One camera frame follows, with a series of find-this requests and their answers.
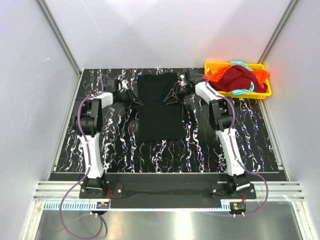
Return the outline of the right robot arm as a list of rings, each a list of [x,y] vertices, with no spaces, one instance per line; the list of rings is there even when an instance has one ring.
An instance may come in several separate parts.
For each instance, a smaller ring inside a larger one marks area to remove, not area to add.
[[[221,193],[216,192],[215,195],[221,197],[229,195],[235,199],[245,200],[246,191],[249,190],[251,183],[237,144],[233,100],[218,93],[204,75],[195,71],[185,71],[177,77],[163,102],[166,105],[173,105],[192,94],[199,96],[208,104],[209,123],[220,141],[226,159],[226,186]]]

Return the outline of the black t shirt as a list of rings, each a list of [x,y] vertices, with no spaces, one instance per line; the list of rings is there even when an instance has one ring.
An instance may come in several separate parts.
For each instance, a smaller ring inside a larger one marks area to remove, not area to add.
[[[144,104],[138,108],[138,138],[141,142],[185,138],[181,104],[167,105],[164,102],[177,80],[175,72],[145,74],[137,78],[138,98]]]

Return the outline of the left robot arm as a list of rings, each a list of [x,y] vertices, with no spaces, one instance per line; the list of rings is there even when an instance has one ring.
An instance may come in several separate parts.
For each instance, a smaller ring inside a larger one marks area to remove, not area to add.
[[[79,180],[79,197],[105,198],[112,191],[108,188],[101,161],[99,137],[103,128],[103,109],[113,104],[129,108],[142,107],[127,80],[108,80],[101,84],[102,90],[85,98],[77,98],[72,111],[72,126],[79,136],[85,162],[85,174]]]

